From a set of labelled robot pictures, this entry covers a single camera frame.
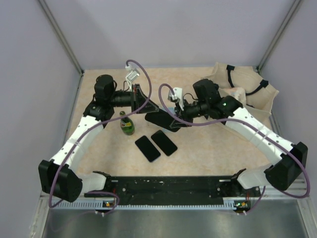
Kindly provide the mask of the bare black phone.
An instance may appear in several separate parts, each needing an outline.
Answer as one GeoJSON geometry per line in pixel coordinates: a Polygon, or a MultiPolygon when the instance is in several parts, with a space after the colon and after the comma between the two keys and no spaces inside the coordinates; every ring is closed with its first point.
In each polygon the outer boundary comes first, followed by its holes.
{"type": "Polygon", "coordinates": [[[153,143],[144,135],[135,141],[135,145],[146,157],[146,159],[152,163],[161,156],[159,150],[153,145],[153,143]]]}
{"type": "Polygon", "coordinates": [[[166,156],[172,155],[178,149],[178,147],[162,130],[158,130],[153,135],[151,135],[151,139],[166,156]]]}

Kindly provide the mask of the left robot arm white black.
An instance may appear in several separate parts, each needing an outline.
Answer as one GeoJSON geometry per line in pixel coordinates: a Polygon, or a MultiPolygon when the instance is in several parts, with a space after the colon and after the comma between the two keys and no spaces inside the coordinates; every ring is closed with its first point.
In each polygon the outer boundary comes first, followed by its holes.
{"type": "Polygon", "coordinates": [[[92,101],[83,112],[78,126],[62,148],[50,159],[40,162],[38,170],[42,191],[62,200],[73,202],[80,195],[96,191],[100,196],[112,192],[107,175],[93,172],[79,176],[75,172],[90,144],[106,127],[115,107],[130,107],[133,112],[158,112],[159,107],[134,84],[131,91],[116,89],[117,84],[108,74],[97,77],[92,101]]]}

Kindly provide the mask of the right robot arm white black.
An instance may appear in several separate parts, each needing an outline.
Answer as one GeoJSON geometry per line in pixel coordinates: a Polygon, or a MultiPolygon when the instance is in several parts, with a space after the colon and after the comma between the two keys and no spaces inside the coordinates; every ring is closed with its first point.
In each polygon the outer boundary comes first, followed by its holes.
{"type": "Polygon", "coordinates": [[[222,97],[218,85],[209,79],[193,84],[197,94],[195,103],[185,103],[181,88],[171,88],[168,99],[175,103],[174,122],[183,126],[194,126],[194,118],[212,118],[212,123],[222,123],[256,146],[269,160],[266,166],[242,169],[236,173],[231,184],[232,192],[243,196],[249,188],[271,185],[284,192],[305,173],[308,147],[282,138],[257,120],[237,99],[222,97]]]}

